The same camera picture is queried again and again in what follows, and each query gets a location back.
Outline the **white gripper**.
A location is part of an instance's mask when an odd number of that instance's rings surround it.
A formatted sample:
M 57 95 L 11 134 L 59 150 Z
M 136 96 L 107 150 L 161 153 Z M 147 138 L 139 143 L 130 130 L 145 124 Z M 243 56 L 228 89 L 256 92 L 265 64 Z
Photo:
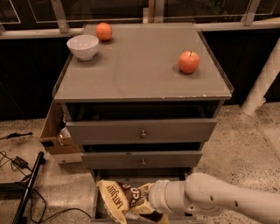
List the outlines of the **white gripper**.
M 169 183 L 169 180 L 159 180 L 152 185 L 148 193 L 151 206 L 161 214 L 166 214 L 171 211 L 165 199 L 165 188 Z

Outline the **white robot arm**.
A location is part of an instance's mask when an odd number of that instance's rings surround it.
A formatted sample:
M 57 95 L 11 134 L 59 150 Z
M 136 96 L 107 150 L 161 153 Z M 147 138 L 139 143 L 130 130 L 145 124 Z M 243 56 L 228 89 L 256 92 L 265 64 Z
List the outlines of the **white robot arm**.
M 150 189 L 149 202 L 161 213 L 215 216 L 227 209 L 262 224 L 280 224 L 279 194 L 230 185 L 201 172 L 184 181 L 157 181 Z

